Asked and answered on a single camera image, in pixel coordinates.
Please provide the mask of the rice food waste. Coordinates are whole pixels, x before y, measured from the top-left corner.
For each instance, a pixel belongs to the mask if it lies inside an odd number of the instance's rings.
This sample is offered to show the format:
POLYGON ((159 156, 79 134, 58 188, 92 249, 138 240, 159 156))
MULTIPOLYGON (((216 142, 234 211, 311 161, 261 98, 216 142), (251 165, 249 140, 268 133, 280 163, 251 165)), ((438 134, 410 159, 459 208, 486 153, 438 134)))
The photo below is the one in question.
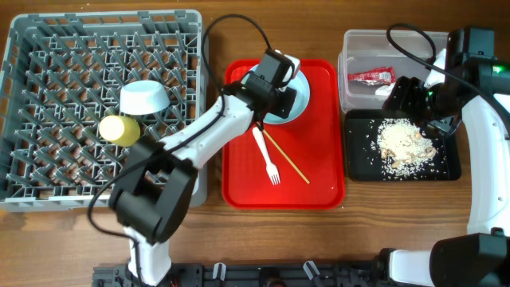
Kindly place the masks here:
POLYGON ((403 180, 409 176, 415 179, 437 155, 433 141, 423 137, 408 119, 382 119, 375 131, 371 150, 382 160, 384 180, 403 180))

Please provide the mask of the small light blue saucer bowl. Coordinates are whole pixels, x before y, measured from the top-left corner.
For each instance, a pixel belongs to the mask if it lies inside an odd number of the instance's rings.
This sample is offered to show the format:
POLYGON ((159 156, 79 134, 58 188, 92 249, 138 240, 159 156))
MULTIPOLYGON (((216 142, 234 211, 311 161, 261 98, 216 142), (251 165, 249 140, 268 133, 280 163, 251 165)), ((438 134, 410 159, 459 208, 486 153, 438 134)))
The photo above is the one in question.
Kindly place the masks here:
POLYGON ((120 90, 120 111, 128 115, 147 115, 170 106, 165 87, 157 81, 134 81, 120 90))

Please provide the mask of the yellow cup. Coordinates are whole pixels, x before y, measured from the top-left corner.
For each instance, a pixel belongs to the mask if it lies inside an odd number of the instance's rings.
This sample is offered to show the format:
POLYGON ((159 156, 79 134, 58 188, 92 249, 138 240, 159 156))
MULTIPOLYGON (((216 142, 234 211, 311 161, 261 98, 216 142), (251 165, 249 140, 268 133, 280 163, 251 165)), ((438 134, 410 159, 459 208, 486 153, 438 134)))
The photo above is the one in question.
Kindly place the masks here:
POLYGON ((128 116, 106 116, 99 124, 103 139, 121 147, 130 147, 140 138, 140 127, 128 116))

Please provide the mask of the wooden chopstick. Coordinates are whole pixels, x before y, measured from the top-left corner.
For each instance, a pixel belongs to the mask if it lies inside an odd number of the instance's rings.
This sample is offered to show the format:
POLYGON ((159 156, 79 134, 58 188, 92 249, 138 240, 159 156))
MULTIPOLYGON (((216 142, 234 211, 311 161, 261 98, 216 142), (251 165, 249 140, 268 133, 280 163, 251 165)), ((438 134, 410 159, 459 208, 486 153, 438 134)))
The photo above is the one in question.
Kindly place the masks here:
POLYGON ((286 161, 290 164, 290 166, 294 169, 294 171, 307 183, 310 184, 309 179, 304 175, 304 173, 298 168, 297 165, 288 157, 288 155, 284 152, 284 150, 278 145, 278 143, 271 137, 271 135, 265 130, 262 130, 262 133, 269 139, 269 141, 274 145, 274 147, 282 154, 282 156, 286 159, 286 161))

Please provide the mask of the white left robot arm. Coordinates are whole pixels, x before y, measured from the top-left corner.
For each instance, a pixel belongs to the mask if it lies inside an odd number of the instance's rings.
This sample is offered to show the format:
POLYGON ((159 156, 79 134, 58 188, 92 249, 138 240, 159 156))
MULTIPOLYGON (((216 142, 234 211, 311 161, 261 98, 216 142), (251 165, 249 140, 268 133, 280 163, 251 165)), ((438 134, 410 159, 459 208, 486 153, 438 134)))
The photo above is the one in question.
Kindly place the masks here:
POLYGON ((267 114, 288 117, 296 98, 288 85, 299 70, 299 59, 268 49, 255 69, 222 87, 195 122, 130 147, 108 206, 130 241, 128 269, 139 285, 157 286, 170 271, 169 241, 187 214, 199 170, 267 114))

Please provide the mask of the large light blue plate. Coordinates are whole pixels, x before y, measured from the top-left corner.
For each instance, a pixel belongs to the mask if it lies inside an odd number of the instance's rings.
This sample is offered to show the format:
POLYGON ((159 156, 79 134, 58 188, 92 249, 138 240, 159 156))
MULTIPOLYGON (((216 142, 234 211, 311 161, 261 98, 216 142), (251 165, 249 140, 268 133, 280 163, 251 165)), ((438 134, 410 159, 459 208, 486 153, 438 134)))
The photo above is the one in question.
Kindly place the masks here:
POLYGON ((286 124, 299 117, 310 100, 310 88, 308 80, 302 72, 286 86, 283 86, 284 76, 291 67, 289 63, 264 62, 252 67, 243 77, 241 83, 247 88, 250 96, 254 96, 253 107, 256 121, 264 124, 286 124), (284 91, 286 88, 294 88, 297 91, 296 100, 288 118, 281 119, 266 113, 269 103, 269 94, 275 88, 284 91))

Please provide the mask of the white plastic fork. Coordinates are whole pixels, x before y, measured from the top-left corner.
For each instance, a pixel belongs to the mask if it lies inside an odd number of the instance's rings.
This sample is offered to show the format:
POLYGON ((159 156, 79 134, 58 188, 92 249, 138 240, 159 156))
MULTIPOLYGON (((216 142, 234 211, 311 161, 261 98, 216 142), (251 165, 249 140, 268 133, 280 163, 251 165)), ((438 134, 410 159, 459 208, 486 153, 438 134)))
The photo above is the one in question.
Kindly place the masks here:
POLYGON ((257 146, 260 149, 262 157, 265 161, 266 172, 268 174, 268 177, 269 177, 272 185, 280 184, 281 181, 280 181, 279 171, 277 169, 277 166, 271 161, 271 159, 269 157, 269 152, 266 147, 264 136, 262 135, 262 131, 259 128, 254 127, 254 128, 252 128, 252 134, 253 134, 253 137, 257 143, 257 146))

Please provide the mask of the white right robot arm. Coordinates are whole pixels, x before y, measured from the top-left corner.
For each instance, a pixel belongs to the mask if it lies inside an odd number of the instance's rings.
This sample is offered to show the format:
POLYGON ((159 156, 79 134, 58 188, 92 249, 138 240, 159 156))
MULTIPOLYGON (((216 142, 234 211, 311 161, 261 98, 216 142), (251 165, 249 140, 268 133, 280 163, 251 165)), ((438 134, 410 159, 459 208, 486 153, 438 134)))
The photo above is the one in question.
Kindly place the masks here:
POLYGON ((471 211, 467 233, 436 242, 430 251, 384 250, 382 279, 420 286, 509 284, 509 64, 494 54, 494 32, 466 26, 449 33, 444 53, 423 60, 387 40, 430 70, 425 81, 399 77, 383 107, 400 111, 427 138, 467 131, 471 211))

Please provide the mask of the red snack wrapper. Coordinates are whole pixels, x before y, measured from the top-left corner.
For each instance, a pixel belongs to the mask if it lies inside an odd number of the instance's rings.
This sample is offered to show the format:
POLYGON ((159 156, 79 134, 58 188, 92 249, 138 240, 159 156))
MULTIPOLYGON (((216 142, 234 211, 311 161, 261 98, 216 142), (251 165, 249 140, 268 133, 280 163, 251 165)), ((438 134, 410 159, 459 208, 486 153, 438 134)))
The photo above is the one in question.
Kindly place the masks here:
POLYGON ((365 85, 390 85, 396 81, 393 67, 378 67, 365 72, 350 73, 347 80, 365 85))

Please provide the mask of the white paper napkin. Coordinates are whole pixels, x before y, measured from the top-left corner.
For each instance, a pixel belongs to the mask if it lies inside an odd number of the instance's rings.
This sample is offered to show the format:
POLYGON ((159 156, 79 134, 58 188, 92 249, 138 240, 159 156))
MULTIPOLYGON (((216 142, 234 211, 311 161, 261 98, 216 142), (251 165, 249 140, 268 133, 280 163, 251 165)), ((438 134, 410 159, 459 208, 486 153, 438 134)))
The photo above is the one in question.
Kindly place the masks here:
POLYGON ((391 83, 390 85, 380 86, 379 88, 377 88, 375 90, 375 95, 376 96, 389 96, 392 93, 394 87, 395 87, 395 83, 391 83))

